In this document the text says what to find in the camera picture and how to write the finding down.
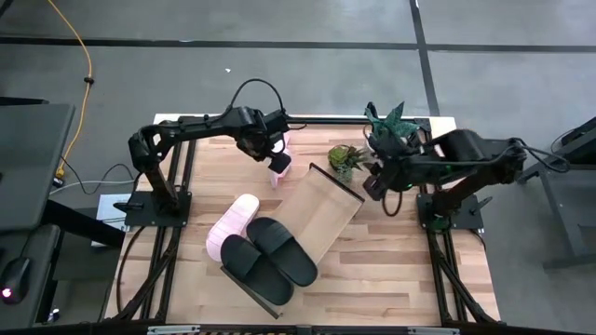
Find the concrete floor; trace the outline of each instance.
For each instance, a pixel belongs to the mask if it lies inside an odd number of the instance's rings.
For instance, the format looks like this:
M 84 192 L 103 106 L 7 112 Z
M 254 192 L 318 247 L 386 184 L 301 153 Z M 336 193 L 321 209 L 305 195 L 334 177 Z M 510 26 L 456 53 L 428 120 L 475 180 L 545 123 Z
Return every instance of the concrete floor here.
M 596 3 L 590 0 L 418 0 L 433 44 L 591 46 Z M 85 37 L 415 43 L 408 0 L 60 0 Z M 70 37 L 45 2 L 16 1 L 0 35 Z M 367 101 L 388 111 L 429 115 L 415 50 L 90 47 L 95 78 L 84 132 L 69 157 L 85 180 L 129 164 L 126 140 L 156 113 L 218 113 L 237 85 L 268 79 L 290 113 L 361 114 Z M 523 137 L 539 149 L 595 113 L 594 53 L 429 52 L 440 115 L 483 137 Z M 0 95 L 80 106 L 87 73 L 79 47 L 0 45 Z M 265 87 L 247 87 L 241 103 L 276 107 Z M 117 171 L 113 180 L 124 180 Z M 69 175 L 68 182 L 73 181 Z M 105 187 L 122 193 L 129 187 Z M 488 187 L 482 210 L 494 289 L 511 325 L 596 333 L 596 266 L 545 272 L 542 261 L 566 252 L 541 185 Z M 74 208 L 97 196 L 72 188 L 55 199 Z M 106 276 L 114 264 L 104 264 Z M 97 318 L 105 282 L 65 285 L 63 322 Z

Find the wire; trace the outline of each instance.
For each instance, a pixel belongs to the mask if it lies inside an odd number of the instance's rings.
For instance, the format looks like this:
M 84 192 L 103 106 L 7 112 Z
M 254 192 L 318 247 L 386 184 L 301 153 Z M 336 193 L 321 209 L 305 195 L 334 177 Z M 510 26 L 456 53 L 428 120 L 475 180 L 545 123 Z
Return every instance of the wire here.
M 8 8 L 12 5 L 14 0 L 5 0 L 2 6 L 0 6 L 0 18 L 7 12 Z
M 244 88 L 244 86 L 246 86 L 248 83 L 252 83 L 252 82 L 263 83 L 263 84 L 271 87 L 271 89 L 273 89 L 276 96 L 278 97 L 279 109 L 281 110 L 281 112 L 286 113 L 286 110 L 283 108 L 283 101 L 281 100 L 281 96 L 279 95 L 278 90 L 273 85 L 271 85 L 269 82 L 267 82 L 266 80 L 260 79 L 260 78 L 252 78 L 252 79 L 249 79 L 249 80 L 245 81 L 244 83 L 242 83 L 242 85 L 240 85 L 240 87 L 236 90 L 236 93 L 234 93 L 234 96 L 232 97 L 232 101 L 230 101 L 230 104 L 227 106 L 226 111 L 232 109 L 232 107 L 234 106 L 234 102 L 236 102 L 236 98 L 238 97 L 238 94 L 240 94 L 240 91 L 242 90 L 242 88 Z
M 476 229 L 470 229 L 469 231 L 480 239 L 482 247 L 484 248 L 484 251 L 486 251 L 486 243 L 484 243 L 484 237 L 482 237 L 482 235 L 478 233 Z
M 571 129 L 571 130 L 567 130 L 567 131 L 565 131 L 563 134 L 559 135 L 559 137 L 558 137 L 558 138 L 556 138 L 556 139 L 555 139 L 555 141 L 553 141 L 553 142 L 550 144 L 550 152 L 551 152 L 552 154 L 554 154 L 554 153 L 555 153 L 555 150 L 554 150 L 554 148 L 553 148 L 553 147 L 554 147 L 555 143 L 556 143 L 558 140 L 562 139 L 562 138 L 563 138 L 563 136 L 570 134 L 570 133 L 571 133 L 572 131 L 574 131 L 574 130 L 576 130 L 576 129 L 575 129 L 575 128 L 573 128 L 573 129 Z
M 114 186 L 125 185 L 125 184 L 129 184 L 132 182 L 134 182 L 134 180 L 130 180 L 130 181 L 83 181 L 84 184 L 97 183 L 97 184 L 102 184 L 102 185 L 114 185 Z M 54 191 L 50 192 L 49 195 L 54 195 L 54 194 L 56 194 L 60 191 L 63 191 L 69 187 L 73 187 L 73 186 L 80 185 L 80 184 L 81 183 L 77 181 L 77 182 L 73 182 L 68 185 L 64 185 L 61 188 L 59 188 L 58 190 L 54 190 Z
M 110 296 L 110 287 L 112 286 L 112 283 L 108 283 L 107 287 L 105 288 L 105 291 L 103 292 L 103 301 L 102 301 L 102 308 L 100 309 L 100 314 L 97 316 L 97 321 L 96 322 L 100 322 L 102 321 L 102 316 L 105 313 L 105 303 L 108 301 L 108 298 Z
M 383 206 L 383 211 L 385 212 L 385 214 L 388 217 L 394 217 L 394 216 L 398 215 L 398 213 L 400 212 L 400 209 L 401 209 L 401 200 L 403 200 L 403 193 L 400 192 L 400 199 L 398 200 L 398 207 L 395 209 L 395 211 L 393 213 L 389 213 L 389 210 L 387 210 L 387 205 L 385 203 L 386 196 L 387 196 L 387 193 L 385 193 L 385 195 L 383 195 L 383 200 L 381 201 L 381 206 Z
M 513 138 L 513 140 L 516 140 L 519 143 L 521 143 L 520 147 L 522 147 L 523 149 L 527 150 L 528 153 L 530 153 L 545 168 L 548 168 L 549 170 L 552 170 L 552 171 L 555 171 L 555 172 L 558 172 L 558 173 L 565 173 L 565 172 L 567 172 L 567 171 L 569 171 L 571 169 L 571 166 L 569 164 L 569 161 L 566 160 L 565 158 L 563 158 L 562 156 L 559 156 L 558 154 L 547 153 L 546 151 L 529 147 L 525 143 L 525 141 L 523 141 L 520 138 Z M 536 153 L 543 154 L 543 155 L 546 155 L 546 156 L 550 156 L 550 157 L 553 157 L 553 158 L 555 158 L 557 160 L 560 160 L 562 162 L 562 164 L 563 164 L 563 168 L 554 167 L 552 164 L 547 163 L 547 162 L 544 161 L 544 159 L 538 157 L 538 155 Z
M 301 125 L 299 127 L 296 127 L 296 128 L 290 128 L 290 130 L 302 130 L 302 129 L 306 128 L 306 127 L 308 127 L 308 124 L 303 124 L 303 125 Z
M 20 250 L 19 257 L 22 257 L 25 254 L 25 249 L 29 245 L 29 241 L 31 240 L 31 237 L 33 237 L 33 235 L 35 234 L 35 232 L 37 231 L 37 229 L 39 229 L 41 226 L 42 225 L 40 224 L 37 227 L 35 227 L 35 228 L 33 228 L 32 230 L 29 231 L 29 233 L 27 234 L 27 239 L 25 240 L 25 243 L 22 245 L 22 249 Z
M 85 183 L 89 183 L 89 182 L 86 182 L 86 181 L 82 181 L 82 180 L 81 180 L 81 178 L 79 177 L 79 175 L 78 175 L 78 173 L 76 172 L 76 170 L 75 170 L 75 169 L 74 169 L 74 168 L 73 168 L 73 167 L 72 167 L 70 164 L 68 164 L 68 162 L 66 161 L 66 159 L 64 158 L 64 156 L 62 156 L 62 155 L 61 155 L 61 156 L 60 156 L 60 158 L 61 158 L 62 162 L 64 162 L 64 164 L 66 164 L 66 166 L 67 166 L 67 167 L 68 167 L 68 168 L 69 168 L 69 169 L 70 169 L 70 170 L 71 170 L 71 171 L 74 173 L 74 176 L 75 176 L 75 177 L 76 177 L 76 179 L 78 180 L 78 182 L 76 182 L 76 183 L 73 183 L 73 184 L 66 185 L 66 186 L 64 186 L 64 187 L 71 187 L 71 186 L 73 186 L 73 185 L 80 185 L 80 186 L 81 186 L 81 190 L 83 190 L 83 193 L 84 193 L 84 194 L 86 194 L 86 195 L 93 195 L 93 194 L 96 194 L 96 193 L 97 193 L 97 191 L 98 191 L 98 190 L 100 189 L 100 187 L 102 186 L 102 184 L 103 184 L 103 183 L 106 183 L 106 182 L 111 182 L 111 183 L 113 183 L 113 182 L 128 183 L 129 181 L 104 181 L 104 180 L 107 178 L 108 174 L 109 174 L 109 173 L 110 173 L 110 172 L 111 172 L 113 169 L 115 169 L 115 168 L 117 168 L 117 167 L 123 167 L 123 168 L 125 168 L 125 169 L 126 169 L 126 171 L 129 173 L 129 176 L 130 176 L 130 178 L 131 178 L 131 179 L 133 179 L 133 178 L 132 178 L 132 172 L 130 172 L 130 169 L 129 169 L 129 167 L 127 167 L 126 165 L 124 165 L 124 164 L 122 164 L 122 163 L 117 163 L 117 164 L 114 164 L 112 167 L 108 168 L 108 170 L 107 170 L 107 171 L 105 171 L 105 173 L 103 174 L 103 177 L 102 177 L 102 179 L 100 180 L 100 183 L 98 183 L 98 185 L 95 187 L 95 189 L 94 189 L 93 191 L 91 191 L 91 192 L 88 192 L 88 191 L 87 191 L 87 189 L 85 189 L 85 186 L 83 186 L 83 185 L 84 185 Z
M 141 234 L 141 232 L 144 229 L 145 229 L 144 226 L 139 228 L 139 230 L 132 236 L 129 244 L 127 245 L 127 248 L 124 250 L 124 255 L 122 255 L 122 262 L 120 262 L 120 267 L 118 269 L 118 276 L 117 276 L 116 282 L 115 282 L 115 305 L 116 305 L 116 308 L 119 313 L 122 312 L 122 299 L 121 299 L 122 294 L 120 292 L 120 281 L 122 280 L 122 270 L 124 269 L 124 263 L 127 261 L 127 257 L 129 256 L 129 253 L 130 253 L 130 248 L 132 247 L 134 242 L 137 240 L 137 238 L 139 238 L 139 235 Z
M 52 2 L 52 0 L 47 0 L 47 2 L 54 8 L 54 10 L 56 11 L 56 13 L 58 13 L 58 15 L 64 21 L 64 23 L 66 23 L 66 25 L 68 26 L 68 28 L 70 28 L 70 30 L 73 32 L 74 36 L 78 40 L 78 43 L 81 45 L 81 47 L 83 48 L 83 51 L 85 52 L 85 57 L 87 58 L 87 64 L 88 64 L 88 74 L 87 74 L 87 77 L 85 78 L 85 82 L 87 84 L 86 84 L 86 88 L 85 88 L 85 95 L 83 96 L 83 103 L 81 104 L 81 117 L 79 118 L 79 121 L 78 121 L 78 128 L 76 129 L 76 133 L 74 134 L 73 139 L 68 144 L 68 147 L 66 148 L 66 152 L 64 153 L 64 157 L 67 158 L 68 157 L 68 154 L 73 149 L 73 145 L 75 144 L 76 140 L 78 140 L 78 136 L 81 133 L 81 128 L 83 127 L 83 122 L 85 121 L 85 111 L 87 110 L 87 100 L 88 100 L 88 96 L 89 96 L 89 91 L 91 90 L 91 85 L 94 82 L 94 80 L 93 80 L 93 64 L 91 62 L 91 57 L 89 55 L 89 52 L 87 50 L 87 47 L 85 46 L 85 43 L 83 43 L 83 40 L 81 39 L 81 36 L 79 36 L 79 34 L 76 32 L 75 27 L 73 27 L 73 25 L 71 24 L 71 22 L 68 21 L 66 19 L 66 17 L 64 17 L 64 15 L 58 9 L 58 7 L 56 7 L 56 5 L 54 5 L 54 3 Z M 58 166 L 58 170 L 56 171 L 56 177 L 58 177 L 60 179 L 62 177 L 64 177 L 64 163 L 66 163 L 65 160 L 63 161 L 63 163 L 61 163 Z

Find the green plant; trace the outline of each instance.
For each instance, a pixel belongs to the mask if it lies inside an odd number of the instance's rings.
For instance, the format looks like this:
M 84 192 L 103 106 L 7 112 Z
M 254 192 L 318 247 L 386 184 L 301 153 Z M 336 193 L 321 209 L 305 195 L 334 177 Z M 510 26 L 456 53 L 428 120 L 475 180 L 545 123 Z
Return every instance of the green plant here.
M 363 150 L 356 149 L 351 145 L 336 145 L 327 153 L 329 164 L 336 172 L 336 178 L 342 183 L 352 181 L 354 171 L 352 168 L 362 170 L 358 163 L 364 162 Z
M 358 163 L 364 162 L 365 159 L 362 157 L 363 154 L 364 151 L 362 149 L 356 149 L 351 145 L 336 145 L 329 150 L 327 158 L 329 159 L 329 163 L 335 169 L 339 167 L 347 167 L 362 170 Z
M 387 136 L 393 136 L 394 138 L 407 137 L 418 130 L 417 125 L 401 121 L 403 105 L 404 102 L 400 103 L 398 107 L 394 108 L 391 113 L 389 113 L 385 120 L 380 120 L 374 104 L 369 102 L 364 110 L 364 114 L 372 124 L 371 136 L 379 141 Z

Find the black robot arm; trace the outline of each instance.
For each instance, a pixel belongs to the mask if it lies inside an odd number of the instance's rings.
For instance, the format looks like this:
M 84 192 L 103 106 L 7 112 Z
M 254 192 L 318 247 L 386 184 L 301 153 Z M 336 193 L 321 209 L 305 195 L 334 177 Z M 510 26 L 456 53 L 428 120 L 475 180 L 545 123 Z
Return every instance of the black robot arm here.
M 467 129 L 426 143 L 390 138 L 370 145 L 381 161 L 367 166 L 371 176 L 364 189 L 373 200 L 383 199 L 388 190 L 402 192 L 464 178 L 453 189 L 433 195 L 433 206 L 441 216 L 449 215 L 463 199 L 486 185 L 515 181 L 526 158 L 517 139 L 486 140 Z
M 281 172 L 291 159 L 283 150 L 274 153 L 273 148 L 277 141 L 283 141 L 283 133 L 288 130 L 287 115 L 282 110 L 264 115 L 249 107 L 229 108 L 218 116 L 182 116 L 178 121 L 142 127 L 130 137 L 129 150 L 132 165 L 147 177 L 153 187 L 152 198 L 157 214 L 173 213 L 178 210 L 178 196 L 174 186 L 164 177 L 159 163 L 175 144 L 230 136 L 242 152 L 258 162 L 271 158 L 269 168 Z

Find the pink object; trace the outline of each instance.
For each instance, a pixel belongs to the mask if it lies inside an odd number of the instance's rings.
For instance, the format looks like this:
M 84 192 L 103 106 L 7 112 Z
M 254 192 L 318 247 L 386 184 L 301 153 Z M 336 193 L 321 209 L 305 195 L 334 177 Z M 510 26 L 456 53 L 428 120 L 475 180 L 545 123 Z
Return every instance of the pink object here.
M 207 234 L 207 253 L 214 261 L 222 261 L 222 243 L 229 235 L 246 236 L 246 226 L 259 210 L 259 199 L 241 195 Z
M 290 135 L 288 135 L 288 133 L 283 134 L 283 140 L 286 142 L 286 148 L 283 150 L 283 153 L 291 157 L 290 148 L 288 148 L 288 145 L 290 144 Z M 283 148 L 283 142 L 278 141 L 276 145 L 273 147 L 273 152 L 279 153 L 281 151 L 281 148 Z M 273 188 L 278 187 L 278 181 L 286 176 L 286 173 L 288 173 L 288 171 L 290 170 L 290 166 L 291 163 L 281 173 L 269 171 L 269 178 L 271 179 L 271 186 Z

